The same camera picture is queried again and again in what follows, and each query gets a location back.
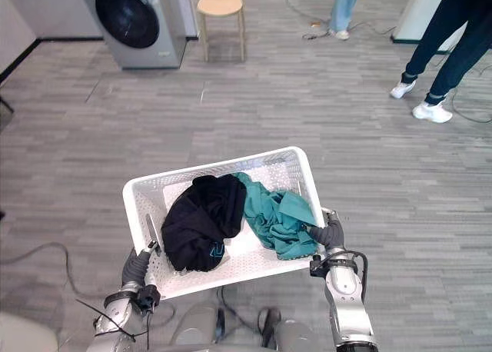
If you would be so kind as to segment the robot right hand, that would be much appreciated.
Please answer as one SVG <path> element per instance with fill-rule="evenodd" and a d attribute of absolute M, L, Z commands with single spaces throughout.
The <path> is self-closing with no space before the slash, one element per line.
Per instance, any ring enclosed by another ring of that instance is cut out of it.
<path fill-rule="evenodd" d="M 317 253 L 325 254 L 344 250 L 344 231 L 336 211 L 322 208 L 324 226 L 305 225 L 309 236 L 317 244 Z"/>

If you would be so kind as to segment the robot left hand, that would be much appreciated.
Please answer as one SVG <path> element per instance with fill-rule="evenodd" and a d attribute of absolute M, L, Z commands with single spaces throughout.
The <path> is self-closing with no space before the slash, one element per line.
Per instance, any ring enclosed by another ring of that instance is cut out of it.
<path fill-rule="evenodd" d="M 129 284 L 141 289 L 145 286 L 145 276 L 148 272 L 151 255 L 160 252 L 161 247 L 157 241 L 150 241 L 139 254 L 134 248 L 131 249 L 121 273 L 121 286 Z"/>

